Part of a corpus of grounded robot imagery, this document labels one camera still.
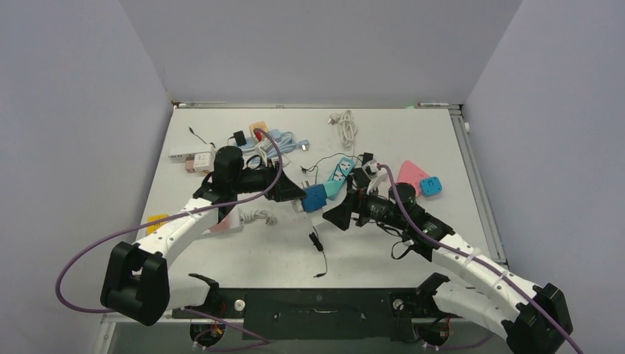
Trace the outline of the teal usb charger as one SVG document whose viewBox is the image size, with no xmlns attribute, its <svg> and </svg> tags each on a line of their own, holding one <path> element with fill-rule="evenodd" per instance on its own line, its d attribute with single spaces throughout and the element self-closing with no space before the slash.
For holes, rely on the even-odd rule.
<svg viewBox="0 0 625 354">
<path fill-rule="evenodd" d="M 339 192 L 341 191 L 342 186 L 344 185 L 345 179 L 343 180 L 328 180 L 323 183 L 324 190 L 326 193 L 327 199 L 334 201 Z"/>
</svg>

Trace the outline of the blue white small adapter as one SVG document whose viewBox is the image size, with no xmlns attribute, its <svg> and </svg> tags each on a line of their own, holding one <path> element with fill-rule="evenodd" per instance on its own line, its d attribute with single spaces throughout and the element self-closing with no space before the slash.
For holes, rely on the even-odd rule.
<svg viewBox="0 0 625 354">
<path fill-rule="evenodd" d="M 323 184 L 308 186 L 304 191 L 307 195 L 301 199 L 301 205 L 306 213 L 322 209 L 327 205 L 327 193 Z"/>
</svg>

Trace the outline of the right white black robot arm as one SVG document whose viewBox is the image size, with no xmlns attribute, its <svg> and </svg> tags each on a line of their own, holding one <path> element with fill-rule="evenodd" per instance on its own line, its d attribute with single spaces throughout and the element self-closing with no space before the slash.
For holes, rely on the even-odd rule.
<svg viewBox="0 0 625 354">
<path fill-rule="evenodd" d="M 369 221 L 398 229 L 408 249 L 447 269 L 470 288 L 443 274 L 422 283 L 417 308 L 427 316 L 450 313 L 486 328 L 504 340 L 513 353 L 556 353 L 573 333 L 562 291 L 539 286 L 514 275 L 471 246 L 446 223 L 416 202 L 411 184 L 395 183 L 383 197 L 348 178 L 345 198 L 323 218 L 346 231 L 352 222 Z"/>
</svg>

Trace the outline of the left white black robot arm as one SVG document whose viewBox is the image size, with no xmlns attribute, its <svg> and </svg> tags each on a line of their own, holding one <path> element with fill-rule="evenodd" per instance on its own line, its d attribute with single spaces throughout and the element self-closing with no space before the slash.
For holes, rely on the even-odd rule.
<svg viewBox="0 0 625 354">
<path fill-rule="evenodd" d="M 211 291 L 217 282 L 199 275 L 171 276 L 169 267 L 199 236 L 226 218 L 239 203 L 239 195 L 258 192 L 270 201 L 287 202 L 306 197 L 275 163 L 257 169 L 245 166 L 238 147 L 216 152 L 214 169 L 187 201 L 181 213 L 133 244 L 121 242 L 111 251 L 100 303 L 150 326 L 168 310 L 191 307 L 210 317 L 220 306 Z"/>
</svg>

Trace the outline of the white charger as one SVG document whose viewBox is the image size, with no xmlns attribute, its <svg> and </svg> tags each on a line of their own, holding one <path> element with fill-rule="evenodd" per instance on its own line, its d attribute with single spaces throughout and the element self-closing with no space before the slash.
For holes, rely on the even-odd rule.
<svg viewBox="0 0 625 354">
<path fill-rule="evenodd" d="M 303 207 L 301 199 L 296 199 L 294 201 L 291 201 L 291 205 L 292 205 L 294 212 L 296 213 L 304 212 L 304 207 Z"/>
</svg>

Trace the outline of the teal power strip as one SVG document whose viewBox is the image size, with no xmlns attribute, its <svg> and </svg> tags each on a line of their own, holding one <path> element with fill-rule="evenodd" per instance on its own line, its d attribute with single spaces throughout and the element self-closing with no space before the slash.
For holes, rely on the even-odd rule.
<svg viewBox="0 0 625 354">
<path fill-rule="evenodd" d="M 335 165 L 335 169 L 329 175 L 327 182 L 337 184 L 339 187 L 343 186 L 348 175 L 354 169 L 356 163 L 354 159 L 349 157 L 342 157 Z"/>
</svg>

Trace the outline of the large black power adapter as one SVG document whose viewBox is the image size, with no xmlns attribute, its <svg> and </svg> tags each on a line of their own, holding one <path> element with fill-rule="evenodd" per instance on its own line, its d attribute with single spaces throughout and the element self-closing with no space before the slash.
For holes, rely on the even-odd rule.
<svg viewBox="0 0 625 354">
<path fill-rule="evenodd" d="M 365 153 L 363 153 L 361 160 L 362 160 L 361 166 L 362 166 L 363 169 L 365 169 L 366 167 L 371 166 L 372 164 L 374 164 L 374 154 L 365 152 Z"/>
</svg>

